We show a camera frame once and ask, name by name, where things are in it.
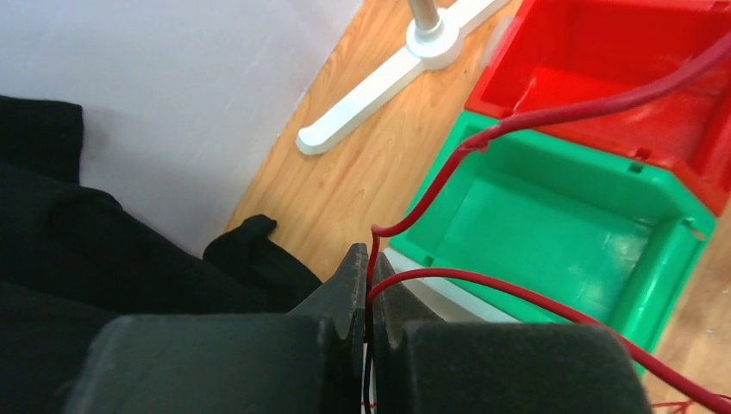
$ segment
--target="red plastic container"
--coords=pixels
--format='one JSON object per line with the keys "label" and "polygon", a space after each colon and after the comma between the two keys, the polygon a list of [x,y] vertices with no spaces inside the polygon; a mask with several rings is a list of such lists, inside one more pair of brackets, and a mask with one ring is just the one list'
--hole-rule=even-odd
{"label": "red plastic container", "polygon": [[[525,0],[465,109],[504,118],[628,91],[729,30],[729,2]],[[731,190],[731,60],[634,110],[539,131],[671,170],[719,216]]]}

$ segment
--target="white wall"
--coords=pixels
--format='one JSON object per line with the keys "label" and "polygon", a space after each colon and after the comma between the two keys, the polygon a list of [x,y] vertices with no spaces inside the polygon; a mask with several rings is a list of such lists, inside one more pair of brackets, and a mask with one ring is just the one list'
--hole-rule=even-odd
{"label": "white wall", "polygon": [[360,1],[0,0],[0,94],[83,105],[82,184],[201,253]]}

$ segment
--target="black cloth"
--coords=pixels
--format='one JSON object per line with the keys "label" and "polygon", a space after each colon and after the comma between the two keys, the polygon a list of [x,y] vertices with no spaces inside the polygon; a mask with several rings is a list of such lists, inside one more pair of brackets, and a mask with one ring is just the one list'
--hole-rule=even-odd
{"label": "black cloth", "polygon": [[211,243],[206,261],[79,186],[83,131],[78,105],[0,97],[0,380],[14,383],[0,407],[17,408],[8,412],[54,412],[89,340],[117,314],[286,312],[321,284],[267,239],[268,217]]}

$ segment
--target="green bin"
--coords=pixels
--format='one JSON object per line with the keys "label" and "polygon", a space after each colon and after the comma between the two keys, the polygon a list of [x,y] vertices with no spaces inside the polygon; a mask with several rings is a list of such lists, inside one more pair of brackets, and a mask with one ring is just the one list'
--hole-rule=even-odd
{"label": "green bin", "polygon": [[[463,112],[409,209],[461,141],[496,123]],[[671,173],[522,131],[470,154],[390,245],[424,267],[526,287],[652,352],[714,227]],[[453,283],[520,321],[565,322],[505,293]]]}

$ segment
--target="wooden table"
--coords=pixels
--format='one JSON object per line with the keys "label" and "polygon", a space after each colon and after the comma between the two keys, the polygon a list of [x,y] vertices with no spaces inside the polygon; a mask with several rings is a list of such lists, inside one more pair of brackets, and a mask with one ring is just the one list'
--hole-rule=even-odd
{"label": "wooden table", "polygon": [[[448,6],[452,1],[439,2]],[[432,165],[480,74],[492,29],[515,14],[514,0],[469,36],[459,59],[421,75],[330,152],[307,157],[297,131],[350,91],[404,43],[411,19],[404,0],[365,0],[327,64],[239,202],[227,229],[264,213],[278,221],[272,239],[321,279],[355,242],[370,244],[373,223],[395,223]],[[719,222],[685,288],[656,356],[708,388],[731,394],[731,212]],[[651,375],[652,401],[680,396]],[[703,412],[696,408],[693,412]]]}

